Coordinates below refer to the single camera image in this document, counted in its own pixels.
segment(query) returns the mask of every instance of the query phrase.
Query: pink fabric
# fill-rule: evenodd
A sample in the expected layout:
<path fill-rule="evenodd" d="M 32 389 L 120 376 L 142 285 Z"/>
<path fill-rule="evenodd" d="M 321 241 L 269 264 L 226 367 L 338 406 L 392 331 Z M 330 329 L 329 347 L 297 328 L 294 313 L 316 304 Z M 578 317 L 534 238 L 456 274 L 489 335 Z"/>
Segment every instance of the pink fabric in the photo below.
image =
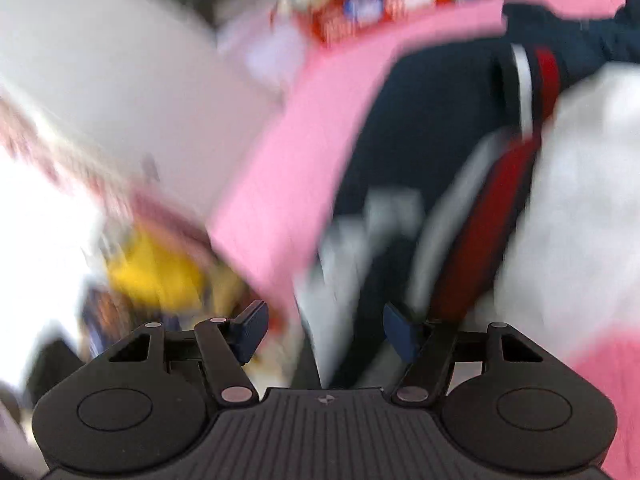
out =
<path fill-rule="evenodd" d="M 442 6 L 315 54 L 208 225 L 214 248 L 265 298 L 293 304 L 292 277 L 314 253 L 354 138 L 392 62 L 416 46 L 503 30 L 502 1 Z M 624 2 L 535 1 L 567 17 L 608 16 Z"/>

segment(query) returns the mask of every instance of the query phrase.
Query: ribbed black surface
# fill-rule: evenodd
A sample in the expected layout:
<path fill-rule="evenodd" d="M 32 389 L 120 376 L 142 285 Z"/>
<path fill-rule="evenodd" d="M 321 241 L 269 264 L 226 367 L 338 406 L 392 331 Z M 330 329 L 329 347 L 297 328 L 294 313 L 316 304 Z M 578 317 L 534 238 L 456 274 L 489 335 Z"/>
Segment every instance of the ribbed black surface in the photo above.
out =
<path fill-rule="evenodd" d="M 65 472 L 54 472 L 51 477 L 80 479 Z M 187 456 L 164 469 L 130 478 L 504 480 L 512 477 L 479 466 L 461 455 L 440 434 L 428 412 L 393 406 L 378 390 L 330 393 L 272 390 L 258 406 L 222 413 L 209 435 Z M 591 469 L 571 478 L 602 480 L 606 476 Z"/>

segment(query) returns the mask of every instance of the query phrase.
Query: yellow object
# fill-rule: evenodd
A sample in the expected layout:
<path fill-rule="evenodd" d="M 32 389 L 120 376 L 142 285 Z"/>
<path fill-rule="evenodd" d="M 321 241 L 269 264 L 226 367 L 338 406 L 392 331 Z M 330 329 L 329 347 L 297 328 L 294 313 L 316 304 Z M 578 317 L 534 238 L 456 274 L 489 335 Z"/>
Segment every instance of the yellow object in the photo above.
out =
<path fill-rule="evenodd" d="M 145 307 L 180 312 L 200 306 L 203 272 L 187 255 L 135 230 L 123 253 L 107 262 L 111 288 Z"/>

